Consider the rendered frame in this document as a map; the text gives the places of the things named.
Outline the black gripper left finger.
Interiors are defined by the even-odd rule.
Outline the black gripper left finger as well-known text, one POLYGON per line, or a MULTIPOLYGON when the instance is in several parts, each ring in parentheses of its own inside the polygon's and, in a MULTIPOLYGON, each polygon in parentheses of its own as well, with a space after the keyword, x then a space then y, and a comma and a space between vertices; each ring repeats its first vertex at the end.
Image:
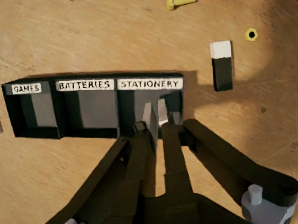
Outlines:
POLYGON ((158 127, 151 102, 133 128, 135 137, 117 139, 68 204, 45 224, 102 224, 109 215, 105 224, 139 224, 142 197, 156 197, 158 127))

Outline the yellow bolt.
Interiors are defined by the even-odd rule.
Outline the yellow bolt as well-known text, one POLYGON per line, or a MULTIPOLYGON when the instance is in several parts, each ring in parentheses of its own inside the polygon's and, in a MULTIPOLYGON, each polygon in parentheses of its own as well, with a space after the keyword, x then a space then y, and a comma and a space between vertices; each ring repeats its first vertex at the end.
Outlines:
POLYGON ((195 2, 196 0, 166 0, 168 10, 173 10, 173 6, 195 2))

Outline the black rack of three bins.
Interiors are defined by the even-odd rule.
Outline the black rack of three bins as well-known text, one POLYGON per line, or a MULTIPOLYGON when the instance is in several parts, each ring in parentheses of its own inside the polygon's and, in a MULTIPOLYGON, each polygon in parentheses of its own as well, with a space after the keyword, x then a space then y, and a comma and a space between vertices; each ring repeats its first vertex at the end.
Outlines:
POLYGON ((21 78, 1 88, 18 138, 132 139, 151 102, 162 140, 158 100, 182 125, 184 82, 182 73, 111 73, 21 78))

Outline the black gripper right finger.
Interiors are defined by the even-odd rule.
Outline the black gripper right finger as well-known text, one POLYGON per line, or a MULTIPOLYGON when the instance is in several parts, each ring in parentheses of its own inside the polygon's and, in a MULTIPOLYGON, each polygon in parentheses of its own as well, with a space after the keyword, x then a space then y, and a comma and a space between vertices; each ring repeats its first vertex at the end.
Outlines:
POLYGON ((166 224, 201 224, 183 146, 188 146, 241 207, 247 221, 290 224, 298 197, 295 178, 258 165, 196 119, 176 125, 164 98, 158 100, 158 117, 165 163, 166 224))

